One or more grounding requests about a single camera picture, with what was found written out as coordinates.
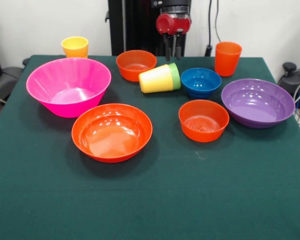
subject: bowl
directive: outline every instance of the bowl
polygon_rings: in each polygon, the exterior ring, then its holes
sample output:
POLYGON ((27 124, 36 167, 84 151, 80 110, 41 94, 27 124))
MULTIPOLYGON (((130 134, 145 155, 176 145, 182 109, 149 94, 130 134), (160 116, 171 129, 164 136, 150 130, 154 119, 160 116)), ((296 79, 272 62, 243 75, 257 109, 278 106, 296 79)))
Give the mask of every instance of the bowl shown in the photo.
POLYGON ((130 50, 116 58, 121 76, 131 82, 139 82, 139 74, 155 68, 157 58, 148 51, 130 50))
POLYGON ((72 127, 72 140, 87 156, 104 163, 126 161, 143 149, 153 132, 149 117, 138 108, 110 103, 82 114, 72 127))
POLYGON ((295 102, 286 90, 260 79, 233 81, 223 88, 221 98, 230 116, 254 129, 275 126, 295 112, 295 102))
POLYGON ((181 83, 193 99, 207 99, 221 85, 221 77, 207 68, 190 68, 181 75, 181 83))
POLYGON ((28 77, 26 89, 55 115, 75 118, 99 104, 110 82, 111 73, 102 63, 70 57, 39 66, 28 77))
POLYGON ((209 100, 192 100, 179 109, 183 133, 196 142, 208 143, 218 139, 229 123, 227 110, 209 100))

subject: blue bowl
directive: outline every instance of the blue bowl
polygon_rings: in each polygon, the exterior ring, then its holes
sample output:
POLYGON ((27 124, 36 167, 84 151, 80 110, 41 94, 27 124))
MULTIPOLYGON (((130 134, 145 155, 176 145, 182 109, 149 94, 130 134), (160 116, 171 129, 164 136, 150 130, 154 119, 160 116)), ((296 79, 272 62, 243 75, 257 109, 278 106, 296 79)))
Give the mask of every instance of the blue bowl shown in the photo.
POLYGON ((207 99, 221 85, 221 77, 207 68, 190 68, 181 75, 181 83, 194 99, 207 99))

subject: large orange bowl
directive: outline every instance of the large orange bowl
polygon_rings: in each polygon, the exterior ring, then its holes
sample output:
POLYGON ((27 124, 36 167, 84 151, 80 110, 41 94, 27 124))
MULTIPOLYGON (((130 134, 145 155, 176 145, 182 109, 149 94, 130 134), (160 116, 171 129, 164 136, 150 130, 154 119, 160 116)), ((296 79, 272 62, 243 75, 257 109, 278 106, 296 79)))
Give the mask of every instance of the large orange bowl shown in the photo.
POLYGON ((139 74, 155 68, 157 58, 151 52, 129 50, 116 58, 121 76, 131 82, 139 82, 139 74))
POLYGON ((227 110, 216 102, 193 100, 179 110, 183 133, 196 142, 208 143, 218 139, 229 123, 227 110))
POLYGON ((104 163, 132 158, 153 132, 149 117, 134 106, 111 103, 94 107, 73 124, 72 140, 89 157, 104 163))

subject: pink bowl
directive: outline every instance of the pink bowl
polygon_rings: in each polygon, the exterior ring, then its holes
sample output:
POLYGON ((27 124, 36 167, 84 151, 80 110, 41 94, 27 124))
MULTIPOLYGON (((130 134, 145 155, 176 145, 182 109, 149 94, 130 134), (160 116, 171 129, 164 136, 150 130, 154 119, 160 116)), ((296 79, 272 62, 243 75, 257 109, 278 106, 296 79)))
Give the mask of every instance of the pink bowl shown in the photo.
POLYGON ((110 70, 102 63, 68 57, 35 69, 26 81, 26 89, 55 115, 75 118, 99 104, 110 82, 110 70))

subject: white wall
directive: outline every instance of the white wall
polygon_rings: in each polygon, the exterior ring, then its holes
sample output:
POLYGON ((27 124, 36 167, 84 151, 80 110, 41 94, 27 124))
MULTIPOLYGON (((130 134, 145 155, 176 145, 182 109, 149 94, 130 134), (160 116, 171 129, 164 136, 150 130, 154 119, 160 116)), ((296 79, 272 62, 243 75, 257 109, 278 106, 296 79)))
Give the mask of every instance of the white wall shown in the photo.
MULTIPOLYGON (((222 41, 241 44, 244 57, 264 57, 276 79, 285 61, 300 67, 300 0, 219 1, 217 27, 222 41)), ((187 56, 205 54, 208 6, 208 0, 192 0, 187 56)), ((62 39, 73 35, 89 39, 90 55, 111 55, 107 10, 108 0, 0 0, 1 65, 20 66, 33 54, 63 54, 62 39)), ((214 28, 212 33, 214 54, 218 42, 214 28)))
POLYGON ((111 55, 108 0, 0 0, 0 64, 22 66, 34 54, 64 54, 69 36, 89 40, 90 55, 111 55))
MULTIPOLYGON (((212 2, 213 55, 217 1, 212 2)), ((193 0, 192 26, 186 39, 187 56, 205 54, 208 37, 208 0, 193 0)), ((292 61, 300 68, 300 0, 219 0, 217 29, 222 41, 237 42, 244 57, 264 57, 278 80, 282 64, 292 61)))

